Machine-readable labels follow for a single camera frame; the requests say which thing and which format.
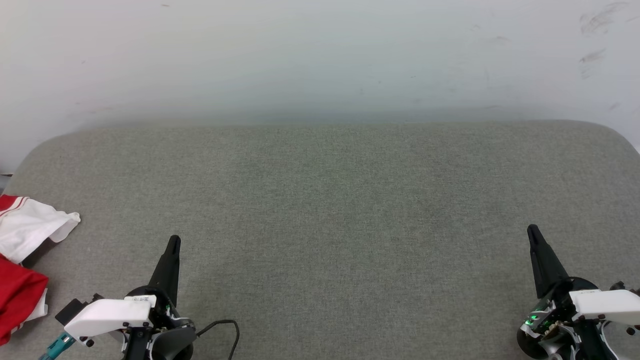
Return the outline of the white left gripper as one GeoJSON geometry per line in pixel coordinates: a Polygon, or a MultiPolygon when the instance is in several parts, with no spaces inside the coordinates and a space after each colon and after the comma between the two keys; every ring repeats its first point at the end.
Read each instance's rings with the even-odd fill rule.
{"type": "Polygon", "coordinates": [[[122,299],[94,294],[92,301],[70,301],[63,310],[64,332],[86,347],[108,334],[120,342],[124,360],[190,360],[195,324],[176,309],[180,249],[181,238],[169,237],[148,285],[122,299]]]}

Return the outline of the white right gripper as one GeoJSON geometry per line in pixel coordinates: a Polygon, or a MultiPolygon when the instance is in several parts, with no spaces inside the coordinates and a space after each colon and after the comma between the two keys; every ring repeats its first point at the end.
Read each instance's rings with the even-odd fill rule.
{"type": "Polygon", "coordinates": [[[618,360],[606,338],[612,323],[639,332],[640,298],[615,283],[602,291],[570,276],[536,224],[526,228],[538,303],[517,332],[519,348],[535,360],[618,360]]]}

